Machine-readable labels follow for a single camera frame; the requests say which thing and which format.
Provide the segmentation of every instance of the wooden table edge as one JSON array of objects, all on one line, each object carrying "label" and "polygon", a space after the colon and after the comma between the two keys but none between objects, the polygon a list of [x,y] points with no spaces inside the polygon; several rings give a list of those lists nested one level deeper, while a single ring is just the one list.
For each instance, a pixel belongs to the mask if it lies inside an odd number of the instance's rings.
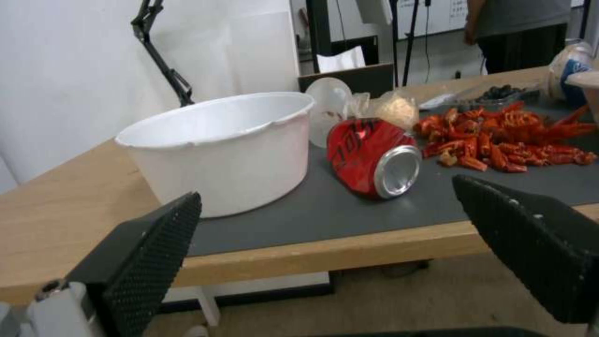
[{"label": "wooden table edge", "polygon": [[[599,219],[599,204],[575,206]],[[488,252],[470,221],[188,257],[175,287],[377,266]]]}]

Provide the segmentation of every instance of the gray shirt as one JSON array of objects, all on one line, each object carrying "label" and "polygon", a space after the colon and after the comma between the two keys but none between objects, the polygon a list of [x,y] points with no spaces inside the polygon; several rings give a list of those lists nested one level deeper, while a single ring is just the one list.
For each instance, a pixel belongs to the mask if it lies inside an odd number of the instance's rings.
[{"label": "gray shirt", "polygon": [[570,21],[571,0],[487,0],[476,36],[508,34]]}]

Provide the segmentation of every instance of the can lid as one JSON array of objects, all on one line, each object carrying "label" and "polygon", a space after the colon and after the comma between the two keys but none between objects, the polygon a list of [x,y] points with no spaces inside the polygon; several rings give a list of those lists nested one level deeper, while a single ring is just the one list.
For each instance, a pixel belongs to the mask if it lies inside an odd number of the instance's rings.
[{"label": "can lid", "polygon": [[385,152],[374,171],[374,187],[385,199],[405,193],[420,172],[422,154],[412,145],[400,145]]}]

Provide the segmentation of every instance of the person's hand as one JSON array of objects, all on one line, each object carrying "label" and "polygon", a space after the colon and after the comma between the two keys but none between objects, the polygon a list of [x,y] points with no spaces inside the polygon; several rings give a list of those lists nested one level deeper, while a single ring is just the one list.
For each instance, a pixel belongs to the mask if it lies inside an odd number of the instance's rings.
[{"label": "person's hand", "polygon": [[474,24],[472,20],[466,21],[466,26],[464,27],[464,43],[472,46],[476,43],[476,38],[474,36]]}]

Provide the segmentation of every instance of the black pants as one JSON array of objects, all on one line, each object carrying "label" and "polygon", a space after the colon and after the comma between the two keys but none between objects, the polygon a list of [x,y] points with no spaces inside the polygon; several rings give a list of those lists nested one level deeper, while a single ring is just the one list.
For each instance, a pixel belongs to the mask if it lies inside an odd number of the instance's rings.
[{"label": "black pants", "polygon": [[566,23],[477,40],[489,74],[548,65],[565,45]]}]

